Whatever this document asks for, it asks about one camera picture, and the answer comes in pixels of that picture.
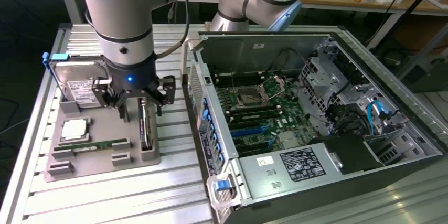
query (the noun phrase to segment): warning label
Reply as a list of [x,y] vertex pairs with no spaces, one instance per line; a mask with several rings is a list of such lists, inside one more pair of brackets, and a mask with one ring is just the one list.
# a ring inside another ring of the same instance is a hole
[[97,102],[92,91],[93,81],[68,81],[66,83],[77,104]]
[[281,153],[280,157],[293,182],[326,174],[310,148]]

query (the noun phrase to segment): screw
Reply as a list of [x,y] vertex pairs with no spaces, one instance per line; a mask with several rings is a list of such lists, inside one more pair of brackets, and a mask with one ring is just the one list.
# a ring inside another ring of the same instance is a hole
[[125,47],[120,47],[118,51],[120,51],[120,53],[122,53],[125,55],[129,50]]

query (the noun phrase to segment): gray robot arm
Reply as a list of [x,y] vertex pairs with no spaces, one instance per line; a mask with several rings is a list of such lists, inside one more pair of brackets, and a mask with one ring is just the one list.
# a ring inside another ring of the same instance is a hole
[[169,94],[157,90],[158,79],[152,38],[150,11],[174,0],[85,0],[88,21],[100,40],[112,82],[102,91],[104,106],[120,108],[126,97],[144,96],[158,106],[170,104]]
[[282,31],[298,13],[298,0],[218,0],[212,31],[248,31],[248,20]]

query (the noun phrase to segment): motherboard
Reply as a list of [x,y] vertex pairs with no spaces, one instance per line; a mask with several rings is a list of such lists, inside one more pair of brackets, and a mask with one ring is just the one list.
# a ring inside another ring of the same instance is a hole
[[230,87],[216,88],[240,157],[304,146],[317,137],[293,84],[276,74],[258,78],[260,84],[241,86],[234,78]]

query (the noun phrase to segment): metal workbench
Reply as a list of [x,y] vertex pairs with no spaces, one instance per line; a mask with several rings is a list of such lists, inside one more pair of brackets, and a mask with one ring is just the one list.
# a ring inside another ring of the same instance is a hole
[[[184,25],[153,28],[160,53],[181,38]],[[190,26],[190,31],[201,30],[202,25]],[[54,52],[100,54],[93,29],[74,25],[58,30]],[[176,102],[162,108],[162,116],[157,118],[160,164],[49,183],[44,182],[44,169],[60,91],[45,73],[0,223],[213,223],[180,89],[180,55],[178,50],[158,60],[156,66],[158,76],[177,77]],[[437,163],[382,190],[272,223],[446,223],[446,164],[446,161]]]

